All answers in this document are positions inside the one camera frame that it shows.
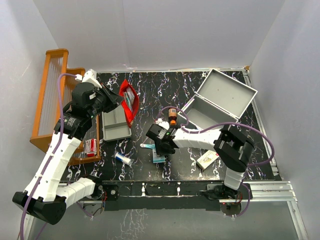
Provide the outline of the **red first aid pouch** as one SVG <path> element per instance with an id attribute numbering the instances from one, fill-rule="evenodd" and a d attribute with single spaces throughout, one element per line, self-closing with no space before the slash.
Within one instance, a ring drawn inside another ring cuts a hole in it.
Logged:
<path id="1" fill-rule="evenodd" d="M 124 110 L 127 125 L 129 128 L 131 128 L 139 110 L 139 97 L 133 86 L 129 84 L 126 79 L 120 86 L 119 95 L 123 97 L 123 102 L 121 103 L 121 105 Z"/>

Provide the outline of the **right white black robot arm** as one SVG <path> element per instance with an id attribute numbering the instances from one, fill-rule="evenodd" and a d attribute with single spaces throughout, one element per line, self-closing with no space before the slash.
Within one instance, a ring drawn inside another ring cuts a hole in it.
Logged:
<path id="1" fill-rule="evenodd" d="M 207 193 L 213 199 L 236 199 L 241 192 L 241 183 L 251 159 L 254 144 L 233 125 L 205 132 L 186 132 L 182 128 L 165 129 L 152 124 L 146 136 L 154 141 L 156 153 L 169 156 L 180 148 L 197 148 L 214 151 L 226 166 L 224 181 Z"/>

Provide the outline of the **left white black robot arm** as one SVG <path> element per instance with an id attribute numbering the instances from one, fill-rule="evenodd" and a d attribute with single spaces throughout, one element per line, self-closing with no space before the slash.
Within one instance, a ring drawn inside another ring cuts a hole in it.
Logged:
<path id="1" fill-rule="evenodd" d="M 93 119 L 102 112 L 115 110 L 123 100 L 106 86 L 97 87 L 90 82 L 75 86 L 71 101 L 63 107 L 63 116 L 54 127 L 38 171 L 25 190 L 17 191 L 12 198 L 24 215 L 55 225 L 77 201 L 87 196 L 97 200 L 103 195 L 104 188 L 91 177 L 81 177 L 64 187 L 59 183 L 75 150 L 92 127 Z"/>

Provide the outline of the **white teal swab packet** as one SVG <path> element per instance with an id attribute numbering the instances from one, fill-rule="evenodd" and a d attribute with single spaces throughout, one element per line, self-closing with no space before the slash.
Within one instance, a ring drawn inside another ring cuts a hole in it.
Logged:
<path id="1" fill-rule="evenodd" d="M 145 144 L 145 143 L 141 143 L 140 147 L 145 149 L 151 149 L 151 150 L 154 150 L 156 148 L 155 144 Z"/>

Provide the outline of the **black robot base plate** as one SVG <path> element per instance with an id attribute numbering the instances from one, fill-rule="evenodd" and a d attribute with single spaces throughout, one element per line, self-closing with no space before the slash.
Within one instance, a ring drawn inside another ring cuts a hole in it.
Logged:
<path id="1" fill-rule="evenodd" d="M 105 210 L 180 210 L 220 211 L 223 204 L 240 204 L 251 200 L 251 186 L 244 183 L 231 197 L 218 193 L 221 180 L 193 181 L 102 181 L 106 192 Z"/>

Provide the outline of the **bandage packets stack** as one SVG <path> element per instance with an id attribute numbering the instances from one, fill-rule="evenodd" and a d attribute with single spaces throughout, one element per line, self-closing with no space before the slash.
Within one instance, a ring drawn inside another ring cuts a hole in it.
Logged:
<path id="1" fill-rule="evenodd" d="M 123 95 L 124 95 L 124 100 L 125 100 L 127 107 L 129 108 L 129 110 L 131 112 L 133 112 L 133 104 L 135 101 L 135 95 L 134 95 L 132 89 L 130 87 L 127 87 L 124 90 Z"/>

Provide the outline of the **brown orange cap bottle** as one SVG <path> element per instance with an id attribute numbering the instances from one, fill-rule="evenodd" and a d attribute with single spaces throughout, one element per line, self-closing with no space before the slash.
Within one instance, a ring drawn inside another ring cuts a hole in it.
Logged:
<path id="1" fill-rule="evenodd" d="M 171 126 L 177 124 L 177 110 L 175 108 L 168 109 L 168 121 Z"/>

